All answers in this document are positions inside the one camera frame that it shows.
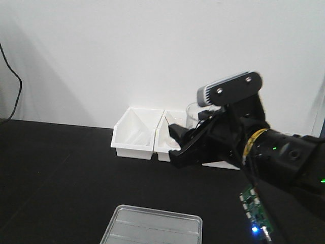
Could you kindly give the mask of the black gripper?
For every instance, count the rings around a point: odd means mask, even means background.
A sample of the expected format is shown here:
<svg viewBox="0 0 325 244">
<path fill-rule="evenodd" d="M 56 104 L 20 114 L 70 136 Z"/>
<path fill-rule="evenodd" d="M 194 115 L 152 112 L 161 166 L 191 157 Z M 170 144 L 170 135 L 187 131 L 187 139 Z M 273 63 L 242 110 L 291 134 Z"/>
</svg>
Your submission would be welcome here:
<svg viewBox="0 0 325 244">
<path fill-rule="evenodd" d="M 179 169 L 226 161 L 241 168 L 249 136 L 259 129 L 268 128 L 262 106 L 226 106 L 195 130 L 171 124 L 168 126 L 169 135 L 181 149 L 168 152 L 170 163 Z"/>
</svg>

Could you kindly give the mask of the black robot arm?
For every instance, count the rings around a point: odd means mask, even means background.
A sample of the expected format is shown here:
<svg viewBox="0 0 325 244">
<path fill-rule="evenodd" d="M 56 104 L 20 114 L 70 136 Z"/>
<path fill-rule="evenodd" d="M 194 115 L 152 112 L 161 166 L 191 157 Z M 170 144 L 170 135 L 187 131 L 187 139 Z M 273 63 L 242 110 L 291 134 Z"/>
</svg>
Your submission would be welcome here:
<svg viewBox="0 0 325 244">
<path fill-rule="evenodd" d="M 175 167 L 225 161 L 243 171 L 262 202 L 266 198 L 260 181 L 293 195 L 324 219 L 324 139 L 280 133 L 271 129 L 262 108 L 233 105 L 201 120 L 196 128 L 168 128 L 180 145 L 169 152 Z"/>
</svg>

